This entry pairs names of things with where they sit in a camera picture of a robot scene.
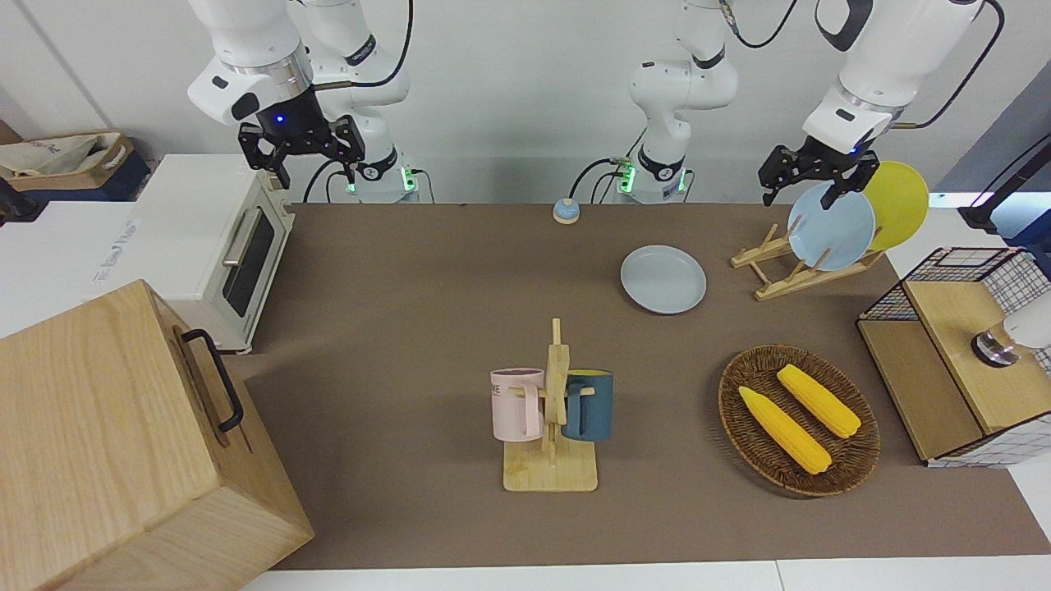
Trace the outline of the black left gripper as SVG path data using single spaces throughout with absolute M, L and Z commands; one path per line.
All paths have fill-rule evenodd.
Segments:
M 772 205 L 778 192 L 788 186 L 791 179 L 796 183 L 831 181 L 833 184 L 823 195 L 823 209 L 829 210 L 844 195 L 863 191 L 879 165 L 879 160 L 859 160 L 856 164 L 853 147 L 847 152 L 837 151 L 810 135 L 794 152 L 787 146 L 774 146 L 757 174 L 763 190 L 763 205 Z

